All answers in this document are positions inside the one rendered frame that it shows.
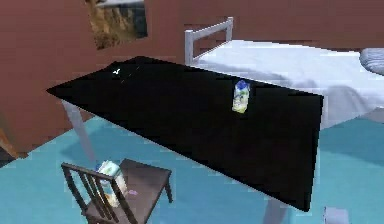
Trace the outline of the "black table with grey legs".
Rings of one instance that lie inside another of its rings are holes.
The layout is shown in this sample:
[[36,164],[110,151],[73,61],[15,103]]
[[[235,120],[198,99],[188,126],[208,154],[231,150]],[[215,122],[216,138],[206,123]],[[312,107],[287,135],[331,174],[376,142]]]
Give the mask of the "black table with grey legs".
[[303,212],[310,209],[320,95],[137,56],[49,88],[81,108]]

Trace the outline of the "blue and yellow carton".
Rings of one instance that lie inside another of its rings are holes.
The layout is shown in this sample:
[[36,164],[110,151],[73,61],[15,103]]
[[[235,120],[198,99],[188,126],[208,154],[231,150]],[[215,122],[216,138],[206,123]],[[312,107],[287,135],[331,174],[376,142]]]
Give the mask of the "blue and yellow carton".
[[248,107],[249,94],[250,84],[244,80],[238,81],[234,88],[232,110],[238,113],[244,113]]

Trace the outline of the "dark brown wooden chair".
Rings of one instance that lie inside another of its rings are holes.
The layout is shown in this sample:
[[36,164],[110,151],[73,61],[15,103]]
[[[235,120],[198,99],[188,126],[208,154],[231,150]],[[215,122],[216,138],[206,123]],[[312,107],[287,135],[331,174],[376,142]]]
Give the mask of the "dark brown wooden chair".
[[[146,224],[163,190],[172,202],[172,171],[130,159],[119,167],[124,182],[118,186],[113,176],[63,162],[61,168],[68,188],[88,224]],[[138,195],[128,194],[135,190]]]

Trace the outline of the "orange wooden furniture edge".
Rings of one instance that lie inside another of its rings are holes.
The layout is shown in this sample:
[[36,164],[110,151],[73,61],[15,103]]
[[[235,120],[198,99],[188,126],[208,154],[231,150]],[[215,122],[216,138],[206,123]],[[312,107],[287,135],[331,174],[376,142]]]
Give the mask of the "orange wooden furniture edge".
[[0,146],[13,158],[18,158],[19,155],[17,151],[14,149],[13,145],[8,140],[5,132],[0,128]]

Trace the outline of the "grey pillow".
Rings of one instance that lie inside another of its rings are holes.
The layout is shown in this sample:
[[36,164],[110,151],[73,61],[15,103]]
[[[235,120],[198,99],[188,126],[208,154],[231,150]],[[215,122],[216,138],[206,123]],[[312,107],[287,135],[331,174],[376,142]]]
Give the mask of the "grey pillow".
[[384,48],[365,48],[359,59],[366,70],[384,76]]

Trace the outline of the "white bed with grey frame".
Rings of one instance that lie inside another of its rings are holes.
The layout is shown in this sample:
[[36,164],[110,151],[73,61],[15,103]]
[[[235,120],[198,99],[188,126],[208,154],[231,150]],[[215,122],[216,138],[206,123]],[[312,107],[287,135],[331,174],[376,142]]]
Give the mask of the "white bed with grey frame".
[[[199,55],[194,42],[224,30],[226,41]],[[232,38],[233,19],[185,35],[185,63],[324,97],[323,129],[363,117],[384,123],[384,75],[363,68],[358,52]]]

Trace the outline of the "brown framed wall picture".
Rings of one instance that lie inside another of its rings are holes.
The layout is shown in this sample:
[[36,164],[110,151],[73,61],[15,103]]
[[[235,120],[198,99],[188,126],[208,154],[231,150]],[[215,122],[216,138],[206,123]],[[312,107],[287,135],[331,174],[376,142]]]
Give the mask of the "brown framed wall picture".
[[148,36],[144,0],[84,0],[97,50]]

